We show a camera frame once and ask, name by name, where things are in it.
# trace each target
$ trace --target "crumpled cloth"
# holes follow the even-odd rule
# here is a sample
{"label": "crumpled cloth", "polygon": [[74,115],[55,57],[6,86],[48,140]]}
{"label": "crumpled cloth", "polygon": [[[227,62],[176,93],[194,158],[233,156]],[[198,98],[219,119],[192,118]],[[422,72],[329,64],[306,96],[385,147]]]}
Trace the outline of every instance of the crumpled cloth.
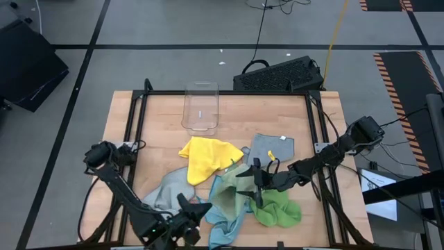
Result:
{"label": "crumpled cloth", "polygon": [[248,200],[247,196],[237,194],[236,191],[256,192],[257,190],[253,176],[236,177],[237,174],[247,171],[248,168],[249,166],[244,163],[226,172],[221,177],[222,182],[217,186],[214,196],[210,198],[213,206],[216,206],[228,221],[238,218]]}
{"label": "crumpled cloth", "polygon": [[169,211],[173,215],[179,213],[178,194],[183,193],[189,201],[194,197],[194,186],[187,182],[188,167],[183,167],[166,174],[160,185],[149,193],[142,202],[158,211]]}
{"label": "crumpled cloth", "polygon": [[192,137],[179,156],[188,158],[188,183],[198,185],[216,170],[222,170],[239,161],[242,151],[229,142],[218,139]]}
{"label": "crumpled cloth", "polygon": [[253,165],[254,158],[260,159],[261,167],[267,166],[270,162],[268,151],[272,151],[273,155],[283,163],[294,157],[294,139],[289,137],[281,139],[280,136],[255,134],[251,142],[251,149],[243,147],[242,151],[245,155],[248,155],[247,161],[245,161],[244,157],[244,162],[246,162],[248,166]]}
{"label": "crumpled cloth", "polygon": [[[217,187],[221,183],[222,178],[220,176],[216,176],[210,191],[210,199],[214,196]],[[241,209],[238,218],[233,221],[229,221],[216,206],[212,206],[205,215],[206,221],[214,225],[210,232],[208,247],[210,249],[214,249],[219,246],[231,244],[237,238],[241,230],[242,223],[244,222],[245,214],[248,210],[249,205],[248,202],[246,202]]]}
{"label": "crumpled cloth", "polygon": [[300,206],[289,200],[287,191],[265,190],[262,192],[262,199],[264,200],[262,208],[258,208],[256,202],[250,200],[251,210],[261,224],[288,228],[299,224],[302,219]]}

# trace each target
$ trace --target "gray cloth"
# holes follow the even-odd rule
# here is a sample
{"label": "gray cloth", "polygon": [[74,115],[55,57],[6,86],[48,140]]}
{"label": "gray cloth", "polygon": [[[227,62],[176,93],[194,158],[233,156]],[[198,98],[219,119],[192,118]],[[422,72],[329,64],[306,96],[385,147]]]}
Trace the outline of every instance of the gray cloth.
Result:
{"label": "gray cloth", "polygon": [[194,197],[194,187],[187,181],[188,167],[183,167],[165,175],[159,187],[154,189],[143,200],[155,210],[169,211],[173,215],[179,213],[178,194],[183,193],[189,201]]}
{"label": "gray cloth", "polygon": [[259,158],[261,160],[261,167],[265,167],[271,161],[268,156],[268,151],[271,150],[276,158],[279,158],[280,162],[291,160],[294,157],[294,139],[286,137],[285,140],[281,140],[280,136],[270,136],[256,134],[251,142],[251,150],[248,153],[247,165],[253,164],[253,158]]}

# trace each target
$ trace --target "wooden table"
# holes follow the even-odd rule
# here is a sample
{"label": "wooden table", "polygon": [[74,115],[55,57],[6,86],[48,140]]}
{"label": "wooden table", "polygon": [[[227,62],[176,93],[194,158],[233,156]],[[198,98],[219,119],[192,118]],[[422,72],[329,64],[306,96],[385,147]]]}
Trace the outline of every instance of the wooden table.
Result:
{"label": "wooden table", "polygon": [[[131,91],[114,93],[103,139],[121,142],[128,118]],[[337,92],[321,92],[323,109],[331,117],[339,134],[346,129],[341,102]],[[264,135],[285,135],[295,139],[295,156],[292,161],[284,162],[280,169],[286,169],[295,160],[314,155],[310,135],[305,98],[302,96],[245,96],[221,95],[219,97],[219,126],[216,135],[222,141],[230,142],[238,148],[250,146],[256,133]],[[179,150],[190,140],[186,130],[181,126],[184,97],[181,95],[150,95],[144,118],[142,139],[146,148],[139,152],[133,189],[140,198],[155,189],[162,177],[180,167],[187,165],[187,159],[178,155]],[[316,121],[316,130],[321,141],[321,129],[316,107],[312,106]],[[336,136],[333,128],[327,125],[331,141]],[[353,157],[346,156],[343,164],[355,168]],[[361,194],[357,175],[350,170],[338,168],[336,171],[343,209],[361,234],[373,241],[370,224]],[[214,177],[196,186],[196,194],[207,198]],[[286,247],[327,247],[328,238],[322,203],[314,196],[311,185],[295,186],[288,190],[290,199],[297,202],[302,209],[302,221],[291,228],[279,226],[262,226],[253,214],[246,215],[239,237],[233,242],[238,247],[275,247],[277,241],[283,241]],[[110,209],[112,193],[99,181],[92,190],[81,232],[87,238],[100,224]],[[112,239],[117,239],[120,214],[116,216]],[[336,241],[340,242],[337,216],[332,210],[332,219]],[[208,245],[208,235],[212,225],[203,219],[200,222],[201,240],[198,246]],[[125,245],[138,245],[133,230],[128,225]]]}

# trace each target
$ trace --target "power cable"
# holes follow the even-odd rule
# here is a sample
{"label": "power cable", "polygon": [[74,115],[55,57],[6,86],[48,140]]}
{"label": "power cable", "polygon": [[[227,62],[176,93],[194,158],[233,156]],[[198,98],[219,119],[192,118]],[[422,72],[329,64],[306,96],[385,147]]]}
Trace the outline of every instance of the power cable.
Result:
{"label": "power cable", "polygon": [[421,166],[417,166],[417,165],[413,165],[413,164],[408,164],[408,163],[400,162],[399,160],[396,160],[393,156],[391,156],[391,155],[387,152],[387,150],[386,150],[384,147],[381,147],[381,148],[382,148],[382,150],[384,150],[384,152],[386,153],[386,155],[388,155],[392,160],[394,160],[395,162],[397,162],[397,163],[399,163],[399,164],[401,164],[401,165],[417,167],[417,168],[419,168],[419,169],[421,169],[421,170],[429,171],[429,169],[427,169],[426,167],[421,167]]}
{"label": "power cable", "polygon": [[[425,135],[426,133],[428,133],[428,132],[430,132],[430,131],[432,131],[432,130],[429,129],[429,130],[426,130],[426,131],[424,131],[424,132],[422,132],[422,133],[419,133],[417,136],[415,136],[415,137],[413,138],[413,140],[418,139],[421,135]],[[385,143],[382,143],[382,142],[381,142],[381,145],[384,145],[384,146],[386,146],[386,147],[394,147],[394,146],[396,146],[396,145],[404,144],[404,143],[409,143],[409,142],[410,142],[409,140],[407,140],[407,141],[405,141],[405,142],[396,142],[396,143],[393,143],[393,144],[385,144]]]}
{"label": "power cable", "polygon": [[416,240],[418,239],[419,233],[415,233],[415,238],[413,239],[413,249],[416,250]]}
{"label": "power cable", "polygon": [[327,120],[328,120],[328,122],[332,125],[332,127],[333,127],[333,130],[334,130],[334,133],[336,134],[336,139],[337,139],[337,141],[338,141],[338,147],[339,147],[339,133],[338,133],[338,130],[336,129],[336,126],[333,124],[333,122],[332,122],[332,120],[330,119],[330,116],[329,115],[327,115],[327,113],[324,111],[324,110],[321,110],[317,105],[316,105],[316,103],[313,101],[313,99],[312,98],[310,98],[310,101],[311,101],[311,103],[319,110],[319,111],[321,111],[323,114],[324,114],[324,116],[327,118]]}
{"label": "power cable", "polygon": [[80,216],[78,218],[78,223],[77,223],[77,236],[80,239],[81,242],[84,242],[85,240],[82,237],[82,233],[80,232],[80,228],[82,226],[82,219],[83,219],[83,213],[85,212],[85,207],[86,207],[86,203],[88,202],[88,198],[89,198],[89,194],[91,193],[92,188],[96,185],[97,181],[99,180],[99,178],[97,177],[91,184],[91,186],[89,187],[88,191],[86,192],[86,196],[85,196],[85,200],[83,201],[83,206],[82,206],[82,210],[80,211]]}
{"label": "power cable", "polygon": [[253,59],[251,59],[251,62],[255,60],[256,53],[257,53],[257,47],[259,46],[259,39],[261,38],[261,32],[262,32],[262,24],[264,23],[264,16],[265,16],[265,10],[267,9],[266,4],[268,0],[265,0],[264,10],[262,11],[262,19],[261,19],[261,25],[259,27],[259,34],[257,34],[257,41],[256,41],[256,47],[255,47],[255,54],[253,55]]}
{"label": "power cable", "polygon": [[[248,7],[250,7],[250,8],[255,8],[255,9],[258,9],[258,10],[263,10],[263,8],[260,8],[260,7],[257,7],[257,6],[252,6],[252,5],[250,5],[249,3],[248,3],[248,1],[249,0],[245,0],[245,4],[248,6]],[[302,5],[309,5],[309,4],[311,4],[311,0],[307,0],[306,2],[300,2],[300,1],[296,1],[296,0],[290,0],[290,1],[288,1],[288,0],[282,0],[284,3],[280,3],[279,2],[279,5],[275,5],[275,6],[265,6],[264,4],[262,4],[262,6],[263,7],[265,7],[265,8],[267,8],[267,9],[269,9],[269,10],[272,10],[272,9],[274,9],[274,8],[277,8],[277,7],[281,7],[281,11],[283,12],[283,13],[285,13],[286,14],[286,12],[284,12],[283,10],[282,10],[282,6],[284,6],[284,5],[286,5],[287,3],[291,3],[291,9],[293,10],[293,4],[295,4],[295,3],[299,3],[299,4],[302,4]]]}
{"label": "power cable", "polygon": [[[372,161],[369,160],[367,157],[365,157],[362,153],[359,153],[359,154],[360,154],[364,159],[366,159],[368,162],[370,162],[370,163],[372,162]],[[382,169],[385,169],[385,170],[386,170],[387,172],[389,172],[390,174],[392,174],[392,175],[394,175],[394,176],[396,176],[396,177],[398,177],[398,178],[401,178],[402,180],[406,180],[406,178],[401,177],[401,176],[395,174],[395,173],[392,172],[391,170],[389,170],[389,169],[387,169],[387,168],[381,166],[379,163],[376,163],[376,165],[377,165],[378,167],[382,168]]]}
{"label": "power cable", "polygon": [[[282,9],[282,7],[286,3],[291,3],[290,12],[285,12],[284,9]],[[302,4],[302,5],[309,5],[309,4],[311,4],[311,0],[307,0],[307,2],[305,2],[305,3],[302,3],[302,2],[299,2],[299,1],[296,1],[296,0],[279,0],[279,5],[278,6],[279,6],[280,11],[282,13],[284,13],[285,15],[290,15],[293,12],[293,6],[294,6],[295,3]]]}
{"label": "power cable", "polygon": [[37,5],[37,10],[39,12],[39,27],[40,27],[40,35],[42,34],[42,13],[40,12],[40,5],[39,5],[39,1],[35,0],[35,5]]}
{"label": "power cable", "polygon": [[339,27],[341,26],[342,18],[344,17],[345,11],[347,10],[347,5],[348,5],[348,0],[345,0],[344,5],[342,7],[341,14],[339,15],[339,20],[336,23],[336,27],[334,28],[332,41],[330,42],[330,46],[328,47],[327,60],[325,61],[325,69],[324,69],[324,81],[321,84],[321,89],[324,88],[324,83],[327,80],[328,64],[329,64],[329,61],[330,61],[330,54],[332,53],[333,44],[336,41],[336,37],[338,36]]}
{"label": "power cable", "polygon": [[382,124],[382,125],[380,125],[380,127],[382,128],[382,127],[388,126],[388,125],[390,125],[390,124],[394,124],[394,123],[397,122],[397,121],[402,121],[402,120],[408,118],[409,116],[414,115],[414,114],[420,112],[421,110],[427,110],[427,108],[424,107],[424,108],[420,108],[420,109],[417,109],[417,110],[415,110],[415,111],[412,111],[412,112],[410,112],[410,113],[407,113],[407,114],[401,116],[400,118],[398,118],[398,119],[396,119],[396,120],[393,120],[393,121],[391,121],[391,122],[387,122],[386,124]]}
{"label": "power cable", "polygon": [[402,168],[402,174],[403,175],[405,175],[405,169],[404,169],[404,165],[403,164],[401,164],[400,163],[400,159],[398,159],[396,156],[395,156],[395,154],[387,147],[386,149],[384,149],[384,145],[380,145],[381,146],[381,148],[383,148],[383,150],[384,151],[388,151],[388,153],[390,153],[390,156],[393,156],[397,161],[398,161],[398,163],[399,163],[399,165],[401,166],[401,168]]}

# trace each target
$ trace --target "black cable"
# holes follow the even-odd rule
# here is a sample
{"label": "black cable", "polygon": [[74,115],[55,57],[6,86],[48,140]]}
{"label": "black cable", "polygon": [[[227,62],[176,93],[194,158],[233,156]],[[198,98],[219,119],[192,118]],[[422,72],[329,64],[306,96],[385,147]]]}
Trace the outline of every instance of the black cable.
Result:
{"label": "black cable", "polygon": [[387,194],[388,196],[390,196],[390,198],[395,199],[398,203],[400,203],[401,205],[403,205],[405,208],[407,208],[408,210],[410,210],[412,213],[414,213],[416,216],[418,216],[419,218],[421,218],[422,220],[429,222],[430,224],[434,225],[435,227],[437,227],[438,229],[444,231],[444,228],[442,228],[441,226],[439,226],[437,223],[431,221],[430,219],[427,219],[426,217],[422,216],[420,213],[416,212],[413,208],[411,208],[409,205],[407,205],[406,203],[402,202],[401,200],[399,200],[397,197],[395,197],[393,194],[391,194],[389,191],[385,190],[384,188],[378,186],[376,183],[372,182],[369,178],[367,178],[366,176],[364,176],[363,174],[359,173],[358,171],[354,170],[351,167],[347,167],[345,165],[340,164],[340,166],[345,167],[346,169],[349,169],[353,172],[355,172],[358,176],[363,177],[364,179],[366,179],[369,183],[372,183],[376,188],[380,189],[383,193]]}
{"label": "black cable", "polygon": [[313,175],[314,175],[315,167],[311,170],[311,177],[308,177],[304,174],[296,174],[296,176],[304,177],[308,180],[310,180],[311,188],[313,189],[314,196],[318,199],[318,201],[321,201],[321,192],[319,191],[318,186],[313,181]]}
{"label": "black cable", "polygon": [[[137,143],[137,148],[134,149],[134,151],[133,151],[133,147],[134,147],[134,145],[136,145],[136,143]],[[134,153],[136,153],[136,152],[138,152],[140,149],[143,149],[144,147],[146,147],[146,142],[145,142],[144,140],[138,140],[138,141],[134,142],[133,145],[131,145],[131,151],[133,151]]]}
{"label": "black cable", "polygon": [[334,130],[334,133],[336,134],[336,140],[337,140],[337,142],[338,142],[338,147],[339,147],[339,143],[341,142],[341,141],[339,140],[339,133],[338,133],[338,130],[336,129],[336,126],[333,124],[332,120],[330,119],[330,116],[327,115],[327,113],[326,113],[324,110],[321,110],[321,109],[316,105],[316,103],[313,101],[313,99],[310,98],[310,101],[311,101],[312,104],[315,105],[315,107],[316,107],[319,111],[321,111],[321,112],[324,114],[324,116],[327,117],[328,122],[332,125],[333,130]]}
{"label": "black cable", "polygon": [[381,148],[382,148],[382,150],[384,150],[384,152],[386,152],[386,155],[388,155],[392,160],[394,160],[395,162],[397,162],[397,163],[399,163],[401,165],[417,167],[417,168],[419,168],[421,170],[429,171],[429,169],[427,169],[426,167],[421,167],[421,166],[417,166],[417,165],[413,165],[413,164],[408,164],[408,163],[400,162],[399,160],[396,160],[393,156],[391,156],[383,146],[381,146]]}
{"label": "black cable", "polygon": [[[257,6],[252,6],[252,5],[250,5],[249,3],[248,3],[248,1],[249,0],[245,0],[245,4],[248,6],[248,7],[250,7],[250,8],[255,8],[255,9],[258,9],[258,10],[263,10],[263,8],[260,8],[260,7],[257,7]],[[311,0],[307,0],[307,2],[305,2],[305,3],[303,3],[303,2],[299,2],[299,1],[296,1],[296,0],[293,0],[293,1],[283,1],[284,3],[280,3],[279,5],[275,5],[275,6],[265,6],[265,8],[267,8],[267,9],[269,9],[269,10],[272,10],[273,8],[277,8],[277,7],[281,7],[281,11],[283,12],[283,13],[285,13],[283,10],[282,10],[282,6],[284,6],[284,5],[286,5],[287,3],[292,3],[291,4],[291,9],[293,10],[293,4],[295,4],[295,3],[299,3],[299,4],[302,4],[302,5],[309,5],[309,4],[311,4]]]}
{"label": "black cable", "polygon": [[[338,168],[338,166],[335,166],[335,167],[333,168],[333,172],[335,172],[337,168]],[[327,178],[325,178],[324,181],[328,180],[328,179],[331,178],[331,177],[332,177],[332,174],[330,174]]]}
{"label": "black cable", "polygon": [[99,180],[99,178],[96,178],[96,179],[92,182],[91,186],[89,187],[89,189],[88,189],[88,191],[87,191],[87,193],[86,193],[86,196],[85,196],[85,200],[83,201],[83,206],[82,206],[82,210],[81,210],[81,212],[80,212],[80,217],[78,218],[78,223],[77,223],[77,236],[78,236],[78,238],[80,239],[81,242],[84,241],[84,239],[83,239],[83,237],[82,237],[82,234],[80,233],[80,227],[81,227],[81,225],[82,225],[83,213],[85,212],[85,207],[86,207],[86,203],[87,203],[87,201],[88,201],[89,194],[90,194],[92,188],[94,187],[94,185],[96,185],[96,183],[97,183],[98,180]]}
{"label": "black cable", "polygon": [[427,108],[420,108],[420,109],[417,109],[417,110],[415,110],[415,111],[413,111],[413,112],[410,112],[410,113],[407,113],[407,114],[403,115],[401,118],[398,118],[398,119],[396,119],[396,120],[394,120],[394,121],[391,121],[391,122],[387,122],[386,124],[382,124],[382,125],[380,125],[380,127],[382,128],[382,127],[384,127],[384,126],[388,126],[388,125],[390,125],[390,124],[394,124],[394,123],[397,122],[397,121],[400,121],[400,120],[406,119],[407,117],[409,117],[409,116],[411,116],[411,115],[413,115],[413,114],[416,114],[416,113],[420,112],[421,110],[426,110],[426,109],[427,109]]}
{"label": "black cable", "polygon": [[259,34],[257,35],[255,54],[253,55],[253,59],[251,59],[251,61],[254,61],[254,59],[256,58],[257,47],[259,46],[259,39],[261,38],[262,24],[264,23],[265,10],[267,9],[267,7],[266,7],[267,2],[268,2],[268,0],[265,0],[264,11],[262,11],[261,26],[259,27]]}
{"label": "black cable", "polygon": [[99,226],[97,226],[96,230],[91,234],[89,238],[84,240],[83,242],[99,242],[103,233],[106,231],[112,220],[115,218],[117,212],[120,209],[120,203],[116,203],[113,207],[110,208],[106,216],[103,218],[102,222]]}
{"label": "black cable", "polygon": [[[279,170],[279,165],[280,165],[280,160],[278,159],[278,158],[276,158],[275,159],[276,161],[277,161],[277,165],[276,165],[276,168],[275,168],[275,174],[277,174],[277,172],[278,172],[278,170]],[[271,160],[269,163],[268,163],[268,165],[266,166],[266,173],[267,174],[270,174],[270,167],[271,167],[271,165],[274,163],[275,161],[274,160]]]}
{"label": "black cable", "polygon": [[[364,159],[366,159],[368,162],[370,162],[370,163],[372,162],[371,160],[367,159],[367,157],[365,157],[362,153],[359,153],[359,154],[360,154]],[[390,171],[389,169],[387,169],[387,168],[385,168],[385,167],[379,165],[378,163],[376,163],[376,165],[377,165],[378,167],[382,168],[382,169],[385,169],[387,172],[391,173],[392,175],[394,175],[394,176],[396,176],[396,177],[398,177],[398,178],[401,178],[402,180],[406,180],[406,178],[401,177],[401,176],[398,176],[397,174],[395,174],[395,173],[393,173],[392,171]]]}
{"label": "black cable", "polygon": [[[424,132],[422,132],[422,133],[419,133],[417,136],[415,136],[415,138],[414,138],[413,140],[418,139],[421,135],[425,135],[425,134],[427,134],[427,133],[430,132],[430,131],[432,131],[432,130],[429,129],[429,130],[427,130],[427,131],[424,131]],[[405,142],[397,142],[397,143],[394,143],[394,144],[385,144],[385,143],[381,143],[381,145],[388,146],[388,147],[393,147],[393,146],[396,146],[396,145],[399,145],[399,144],[404,144],[404,143],[409,143],[409,142],[410,142],[410,141],[407,140],[407,141],[405,141]]]}
{"label": "black cable", "polygon": [[[290,3],[290,2],[291,2],[290,12],[285,12],[284,9],[282,9],[282,7],[283,7],[286,3]],[[282,13],[284,13],[285,15],[290,15],[290,14],[293,12],[293,6],[294,6],[295,3],[302,4],[302,5],[309,5],[309,4],[311,4],[311,0],[307,0],[306,3],[301,3],[301,2],[296,1],[296,0],[293,0],[293,1],[292,1],[292,0],[290,0],[290,1],[287,1],[287,0],[279,0],[279,8],[280,8],[280,11],[282,11]]]}

